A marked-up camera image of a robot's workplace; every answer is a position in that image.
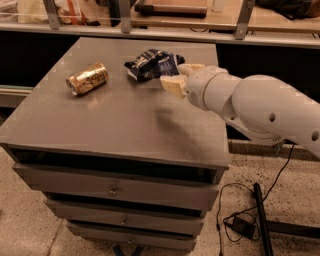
cabinet top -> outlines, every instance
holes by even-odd
[[[136,82],[126,61],[148,49],[217,64],[213,44],[80,38],[0,128],[12,148],[228,168],[225,123],[162,89],[159,79]],[[66,78],[101,62],[106,84],[73,96]]]

floor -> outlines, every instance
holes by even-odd
[[[252,188],[261,184],[263,194],[273,183],[286,162],[289,145],[282,156],[275,158],[269,147],[248,141],[230,141],[231,168],[222,184],[242,183]],[[45,206],[45,197],[32,191],[12,170],[12,159],[0,148],[0,255],[1,256],[111,256],[116,245],[85,240],[72,235],[66,221],[58,219]],[[265,202],[269,220],[320,226],[320,162],[301,148],[294,149],[292,159]],[[216,230],[218,201],[205,218],[205,225],[193,252],[160,248],[144,248],[142,256],[209,256],[219,255]],[[248,191],[236,186],[223,190],[221,218],[254,205]],[[232,239],[237,234],[229,231]],[[254,242],[246,238],[230,242],[222,230],[224,255],[263,255],[261,238]],[[272,234],[274,255],[314,256],[320,253],[320,240]],[[125,255],[134,246],[120,244]]]

aluminum can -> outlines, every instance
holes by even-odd
[[[72,94],[77,96],[102,85],[108,78],[109,74],[105,66],[100,62],[96,62],[87,69],[71,75],[66,82],[71,88]]]

gray cabinet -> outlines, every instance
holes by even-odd
[[[124,61],[151,48],[217,64],[213,44],[80,38],[0,127],[0,145],[74,234],[190,251],[229,168],[225,124],[128,76]],[[74,97],[66,77],[95,61],[108,82]]]

wrapper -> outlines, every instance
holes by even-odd
[[[149,49],[139,55],[136,60],[126,62],[124,66],[128,69],[130,76],[137,81],[144,81],[160,76],[179,75],[177,66],[184,62],[184,58],[180,55]]]

